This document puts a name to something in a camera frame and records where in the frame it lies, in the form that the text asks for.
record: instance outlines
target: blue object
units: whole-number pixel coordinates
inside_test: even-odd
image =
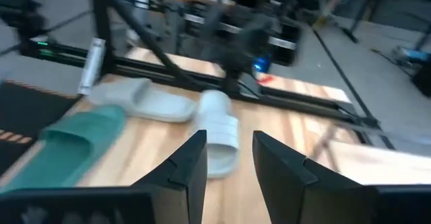
[[[255,60],[255,69],[258,72],[266,73],[269,70],[270,66],[269,58],[267,57],[259,57]]]
[[[426,52],[420,52],[416,50],[408,50],[407,55],[409,58],[418,59],[422,61],[428,60],[428,56],[429,56],[429,54]]]

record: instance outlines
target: metal bracket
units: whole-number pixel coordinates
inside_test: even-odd
[[[78,93],[88,95],[94,82],[99,76],[100,66],[102,66],[105,54],[105,40],[93,38],[88,50],[84,70],[82,71],[81,83],[78,87]]]

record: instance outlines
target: shoe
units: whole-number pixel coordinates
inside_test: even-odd
[[[317,19],[317,21],[312,25],[313,30],[317,30],[322,26],[326,25],[327,18],[325,16],[321,16]]]

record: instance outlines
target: green slide sandal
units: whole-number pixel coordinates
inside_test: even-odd
[[[72,187],[121,134],[126,121],[119,106],[79,112],[46,127],[44,148],[1,191]]]

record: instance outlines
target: gray floor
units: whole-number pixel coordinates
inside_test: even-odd
[[[46,0],[43,14],[49,25],[72,17],[89,8],[88,0]],[[348,21],[340,19],[341,24]],[[357,102],[339,76],[323,47],[304,26],[303,40],[294,67],[274,65],[271,73],[312,83],[338,87]],[[431,122],[431,101],[409,82],[400,70],[373,54],[370,48],[389,52],[394,46],[411,45],[418,38],[410,32],[388,26],[365,23],[358,28],[360,44],[350,42],[336,27],[319,32],[370,111],[382,122],[384,130],[425,139]],[[11,29],[0,25],[0,50],[16,43]],[[92,19],[84,17],[53,35],[63,44],[85,48],[93,37]],[[11,53],[0,58],[0,75],[9,79],[74,94],[81,70],[56,63],[20,57]],[[431,155],[431,146],[396,141],[400,151]]]
[[[346,6],[338,7],[336,14],[352,18],[361,6],[363,0],[351,0]],[[420,15],[424,19],[431,21],[430,13],[423,13],[431,9],[429,0],[382,0],[375,16],[370,18],[372,22],[405,28],[408,30],[424,31],[427,25],[421,21],[409,17],[405,12]]]

